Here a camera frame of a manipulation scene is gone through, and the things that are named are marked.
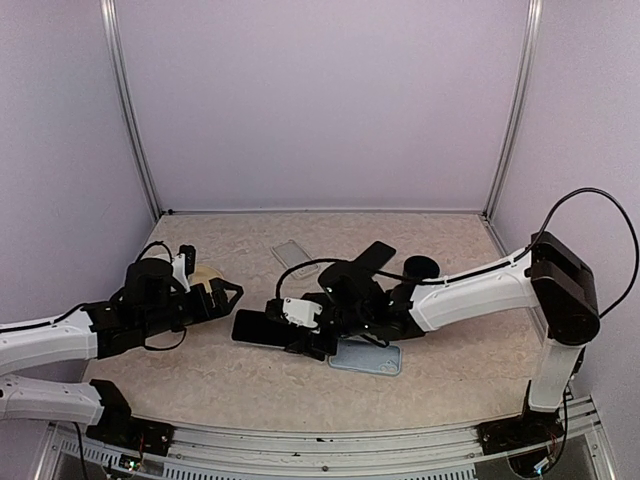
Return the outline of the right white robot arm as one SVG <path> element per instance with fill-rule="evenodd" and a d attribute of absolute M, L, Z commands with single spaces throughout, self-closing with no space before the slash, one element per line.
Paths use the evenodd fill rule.
<path fill-rule="evenodd" d="M 374 278 L 395 253 L 376 241 L 354 260 L 326 260 L 320 292 L 296 299 L 277 291 L 265 313 L 295 331 L 287 350 L 323 360 L 341 337 L 385 346 L 484 315 L 538 308 L 546 338 L 527 388 L 527 409 L 511 423 L 518 442 L 535 442 L 549 429 L 550 413 L 559 409 L 581 352 L 600 331 L 592 270 L 540 231 L 527 247 L 452 277 L 437 277 L 435 262 L 417 259 L 414 269 L 398 276 L 398 285 L 385 290 Z"/>

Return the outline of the black phone front table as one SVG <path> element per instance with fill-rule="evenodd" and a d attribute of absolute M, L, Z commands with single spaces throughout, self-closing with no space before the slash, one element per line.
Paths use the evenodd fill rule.
<path fill-rule="evenodd" d="M 285 349 L 312 331 L 269 320 L 264 312 L 241 309 L 235 314 L 231 339 L 251 345 Z"/>

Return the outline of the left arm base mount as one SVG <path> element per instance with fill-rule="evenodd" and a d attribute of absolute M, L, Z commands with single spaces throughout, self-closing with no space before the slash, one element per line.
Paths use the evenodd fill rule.
<path fill-rule="evenodd" d="M 105 444 L 166 457 L 173 440 L 173 425 L 120 414 L 88 426 L 86 436 Z"/>

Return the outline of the light blue phone case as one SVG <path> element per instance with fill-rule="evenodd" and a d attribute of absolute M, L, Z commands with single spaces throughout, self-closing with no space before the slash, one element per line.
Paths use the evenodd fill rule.
<path fill-rule="evenodd" d="M 359 340 L 340 340 L 328 359 L 331 368 L 394 377 L 400 374 L 402 351 L 398 346 L 375 346 Z"/>

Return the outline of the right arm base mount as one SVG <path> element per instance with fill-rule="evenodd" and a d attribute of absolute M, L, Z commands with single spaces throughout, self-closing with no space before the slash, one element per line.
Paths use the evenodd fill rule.
<path fill-rule="evenodd" d="M 525 399 L 518 415 L 480 423 L 476 431 L 483 454 L 493 455 L 560 439 L 566 428 L 558 409 L 534 411 Z"/>

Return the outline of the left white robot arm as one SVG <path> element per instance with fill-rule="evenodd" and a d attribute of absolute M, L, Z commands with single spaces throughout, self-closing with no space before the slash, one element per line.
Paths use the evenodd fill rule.
<path fill-rule="evenodd" d="M 192 325 L 231 314 L 244 294 L 242 287 L 220 277 L 192 284 L 194 271 L 183 255 L 173 261 L 144 258 L 127 268 L 123 287 L 107 301 L 80 304 L 58 317 L 2 325 L 2 419 L 83 424 L 102 428 L 118 444 L 133 443 L 140 424 L 114 383 L 56 383 L 18 373 L 150 350 L 151 337 L 184 335 Z"/>

